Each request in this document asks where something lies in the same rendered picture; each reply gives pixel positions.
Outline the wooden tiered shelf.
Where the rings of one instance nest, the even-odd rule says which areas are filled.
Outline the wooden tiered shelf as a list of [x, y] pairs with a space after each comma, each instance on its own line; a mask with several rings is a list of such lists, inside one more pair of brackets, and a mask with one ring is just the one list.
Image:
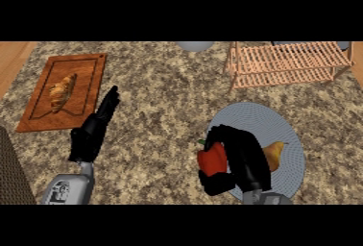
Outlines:
[[240, 47], [233, 41], [224, 71], [230, 74], [230, 90], [234, 90], [256, 86], [332, 83], [352, 66], [352, 42], [343, 54], [336, 41], [250, 47]]

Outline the dark woven basket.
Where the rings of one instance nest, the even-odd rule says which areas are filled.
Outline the dark woven basket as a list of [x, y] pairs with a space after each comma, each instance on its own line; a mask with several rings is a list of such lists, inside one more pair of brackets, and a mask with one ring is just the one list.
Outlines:
[[0, 205], [35, 205], [5, 129], [0, 126]]

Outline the golden croissant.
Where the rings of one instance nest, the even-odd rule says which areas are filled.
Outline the golden croissant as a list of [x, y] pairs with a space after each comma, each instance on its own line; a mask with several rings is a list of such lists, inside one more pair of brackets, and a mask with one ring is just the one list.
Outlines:
[[51, 112], [57, 113], [70, 97], [73, 86], [76, 82], [76, 74], [69, 74], [50, 87]]

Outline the brown wooden cutting board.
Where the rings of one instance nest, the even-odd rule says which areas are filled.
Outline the brown wooden cutting board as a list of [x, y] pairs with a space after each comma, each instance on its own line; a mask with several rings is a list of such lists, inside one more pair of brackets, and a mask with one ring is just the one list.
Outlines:
[[17, 132], [72, 129], [94, 112], [106, 54], [48, 57]]

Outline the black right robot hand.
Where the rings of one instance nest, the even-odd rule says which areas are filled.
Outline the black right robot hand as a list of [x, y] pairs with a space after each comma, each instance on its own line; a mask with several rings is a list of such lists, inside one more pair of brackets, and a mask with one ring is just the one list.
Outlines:
[[199, 170], [199, 182], [209, 196], [218, 195], [236, 187], [242, 192], [271, 189], [271, 171], [262, 147], [256, 137], [244, 130], [230, 126], [214, 126], [206, 134], [203, 151], [214, 142], [224, 146], [227, 172], [206, 177]]

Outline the pale grey round object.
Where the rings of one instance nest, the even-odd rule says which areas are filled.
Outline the pale grey round object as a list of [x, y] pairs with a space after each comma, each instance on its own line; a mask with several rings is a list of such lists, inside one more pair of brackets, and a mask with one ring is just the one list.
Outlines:
[[177, 41], [175, 44], [188, 52], [200, 52], [206, 50], [214, 42], [212, 41]]

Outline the yellow pear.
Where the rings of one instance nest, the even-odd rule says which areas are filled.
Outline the yellow pear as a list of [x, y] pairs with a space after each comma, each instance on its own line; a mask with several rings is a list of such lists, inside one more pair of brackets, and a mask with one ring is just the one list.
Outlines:
[[287, 142], [275, 141], [267, 147], [262, 148], [271, 172], [277, 169], [280, 165], [280, 156], [281, 156], [283, 147], [286, 145]]

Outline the round pale blue placemat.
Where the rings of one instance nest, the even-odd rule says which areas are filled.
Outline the round pale blue placemat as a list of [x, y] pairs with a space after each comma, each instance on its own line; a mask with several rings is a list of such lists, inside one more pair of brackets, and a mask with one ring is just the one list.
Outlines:
[[249, 132], [262, 147], [275, 141], [284, 143], [280, 164], [271, 172], [271, 192], [292, 198], [304, 181], [306, 162], [301, 140], [284, 118], [264, 105], [239, 102], [219, 109], [206, 130], [219, 125]]

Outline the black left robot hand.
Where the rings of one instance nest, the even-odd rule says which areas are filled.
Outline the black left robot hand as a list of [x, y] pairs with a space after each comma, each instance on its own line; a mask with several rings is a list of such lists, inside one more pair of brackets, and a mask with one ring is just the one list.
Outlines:
[[73, 128], [70, 131], [69, 161], [94, 161], [104, 138], [106, 127], [119, 102], [118, 87], [112, 86], [103, 97], [97, 111], [90, 114], [82, 126]]

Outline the red bell pepper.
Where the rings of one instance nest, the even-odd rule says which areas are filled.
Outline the red bell pepper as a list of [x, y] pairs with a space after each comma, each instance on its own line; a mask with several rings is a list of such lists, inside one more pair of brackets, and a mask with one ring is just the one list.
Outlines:
[[197, 151], [197, 163], [206, 177], [227, 172], [227, 155], [219, 142], [214, 142], [206, 151]]

